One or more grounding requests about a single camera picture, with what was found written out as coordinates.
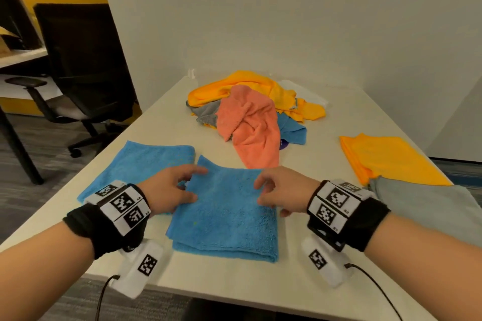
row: light gray towel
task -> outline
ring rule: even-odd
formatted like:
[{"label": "light gray towel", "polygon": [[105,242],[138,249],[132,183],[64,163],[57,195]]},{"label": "light gray towel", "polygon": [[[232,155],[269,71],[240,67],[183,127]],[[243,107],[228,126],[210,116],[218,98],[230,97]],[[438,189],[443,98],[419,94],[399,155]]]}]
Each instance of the light gray towel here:
[{"label": "light gray towel", "polygon": [[482,247],[482,208],[466,188],[378,177],[370,189],[396,215]]},{"label": "light gray towel", "polygon": [[191,107],[186,100],[186,105],[189,109],[197,116],[196,121],[199,123],[208,123],[213,127],[217,128],[217,111],[219,105],[221,104],[221,99],[215,100],[208,104],[204,104],[201,107]]}]

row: purple sticker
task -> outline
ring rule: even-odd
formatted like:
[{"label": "purple sticker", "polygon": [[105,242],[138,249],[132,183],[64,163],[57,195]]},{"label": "purple sticker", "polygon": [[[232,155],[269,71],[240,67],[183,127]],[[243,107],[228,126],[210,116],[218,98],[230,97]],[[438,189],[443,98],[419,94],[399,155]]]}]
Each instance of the purple sticker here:
[{"label": "purple sticker", "polygon": [[280,142],[280,150],[286,148],[288,146],[288,142],[285,139],[282,139]]}]

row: folded yellow towel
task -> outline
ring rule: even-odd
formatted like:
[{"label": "folded yellow towel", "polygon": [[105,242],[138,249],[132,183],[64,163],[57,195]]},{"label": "folded yellow towel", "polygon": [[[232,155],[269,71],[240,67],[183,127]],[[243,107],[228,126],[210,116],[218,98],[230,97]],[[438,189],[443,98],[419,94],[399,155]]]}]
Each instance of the folded yellow towel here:
[{"label": "folded yellow towel", "polygon": [[452,185],[429,160],[400,137],[340,137],[341,148],[363,185],[383,176],[410,183]]},{"label": "folded yellow towel", "polygon": [[234,85],[246,85],[251,89],[268,96],[275,105],[276,111],[285,113],[295,121],[303,119],[316,120],[326,115],[325,109],[304,99],[296,98],[294,90],[285,90],[277,82],[252,71],[237,71],[226,79],[199,87],[188,95],[188,103],[192,107],[200,107],[209,102],[226,98]]}]

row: cable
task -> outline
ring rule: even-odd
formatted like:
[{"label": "cable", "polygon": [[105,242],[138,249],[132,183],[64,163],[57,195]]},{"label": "cable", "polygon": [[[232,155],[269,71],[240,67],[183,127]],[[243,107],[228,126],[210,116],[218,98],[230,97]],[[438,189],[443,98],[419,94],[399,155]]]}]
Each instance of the cable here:
[{"label": "cable", "polygon": [[383,289],[382,287],[380,287],[378,285],[378,283],[375,281],[375,279],[372,278],[372,276],[370,274],[368,274],[365,270],[363,270],[362,268],[360,268],[358,265],[355,265],[355,264],[352,264],[352,263],[348,263],[348,264],[345,264],[345,268],[348,269],[348,268],[356,268],[358,269],[359,271],[361,271],[364,275],[366,275],[367,277],[370,278],[370,280],[375,283],[375,285],[378,287],[378,289],[380,290],[380,292],[385,296],[385,298],[387,299],[387,301],[389,301],[389,304],[390,306],[392,306],[393,310],[395,311],[395,313],[397,314],[398,318],[400,319],[400,321],[403,321],[403,319],[401,318],[400,316],[400,313],[398,313],[397,309],[395,308],[395,306],[393,305],[393,303],[390,301],[390,299],[388,298],[388,296],[385,294],[385,292],[383,292]]},{"label": "cable", "polygon": [[112,279],[119,279],[120,275],[113,275],[109,279],[107,279],[107,282],[105,282],[104,287],[102,288],[102,291],[100,292],[100,297],[99,297],[99,303],[97,303],[97,312],[95,313],[95,321],[99,321],[99,315],[100,315],[100,306],[102,305],[102,298],[104,298],[104,292],[107,286],[109,285],[109,282]]}]

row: wrist strap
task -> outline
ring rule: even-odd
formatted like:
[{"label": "wrist strap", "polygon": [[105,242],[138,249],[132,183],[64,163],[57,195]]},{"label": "wrist strap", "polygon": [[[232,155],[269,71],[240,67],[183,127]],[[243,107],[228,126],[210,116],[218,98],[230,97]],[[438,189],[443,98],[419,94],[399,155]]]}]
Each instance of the wrist strap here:
[{"label": "wrist strap", "polygon": [[121,248],[129,252],[139,246],[151,213],[136,185],[125,184],[108,191],[113,186],[109,184],[97,192],[108,194],[101,200],[95,199],[95,203],[86,200],[63,218],[75,234],[91,239],[95,259]]},{"label": "wrist strap", "polygon": [[337,251],[347,243],[364,251],[380,222],[390,212],[387,205],[343,180],[323,181],[307,206],[309,228]]}]

